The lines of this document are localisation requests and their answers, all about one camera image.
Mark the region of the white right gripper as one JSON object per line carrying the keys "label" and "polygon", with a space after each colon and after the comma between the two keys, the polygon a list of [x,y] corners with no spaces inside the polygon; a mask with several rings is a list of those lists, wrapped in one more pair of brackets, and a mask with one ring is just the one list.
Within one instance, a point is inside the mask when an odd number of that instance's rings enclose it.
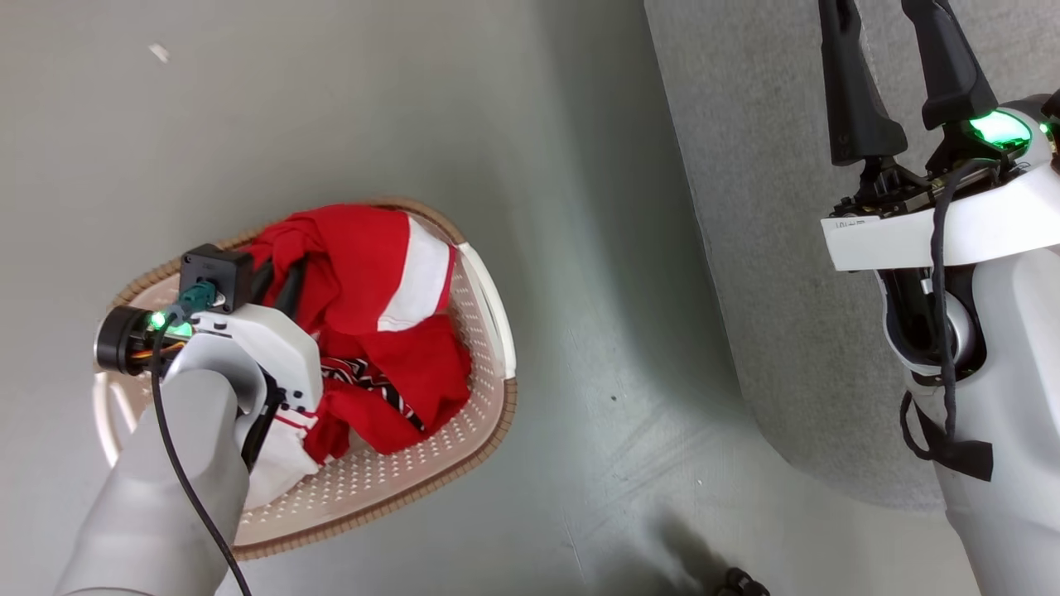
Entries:
{"label": "white right gripper", "polygon": [[[972,132],[1007,154],[999,170],[978,166],[958,182],[944,214],[944,264],[964,267],[1053,248],[1058,244],[1059,185],[1052,165],[1058,110],[1048,106],[1050,94],[999,106],[950,3],[901,5],[923,65],[928,98],[921,113],[928,132],[977,118]],[[818,11],[831,162],[851,166],[900,155],[908,150],[908,139],[879,97],[865,60],[855,1],[819,1]],[[932,265],[934,207],[947,178],[928,180],[902,166],[893,166],[890,177],[898,185],[890,193],[845,199],[822,220],[826,250],[837,271]]]}

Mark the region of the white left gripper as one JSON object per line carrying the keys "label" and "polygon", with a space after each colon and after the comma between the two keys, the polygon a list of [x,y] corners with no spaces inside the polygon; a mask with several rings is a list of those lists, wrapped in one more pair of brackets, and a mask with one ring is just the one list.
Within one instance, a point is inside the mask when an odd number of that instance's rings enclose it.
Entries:
{"label": "white left gripper", "polygon": [[178,318],[166,327],[166,310],[119,305],[99,325],[95,363],[103,370],[139,376],[148,369],[152,349],[161,344],[164,366],[178,361],[190,344],[202,348],[206,339],[238,347],[277,384],[286,403],[297,411],[318,411],[323,396],[320,352],[296,320],[306,282],[306,264],[292,263],[277,293],[277,310],[260,306],[272,286],[272,261],[264,261],[251,278],[249,303],[232,314],[212,310]]}

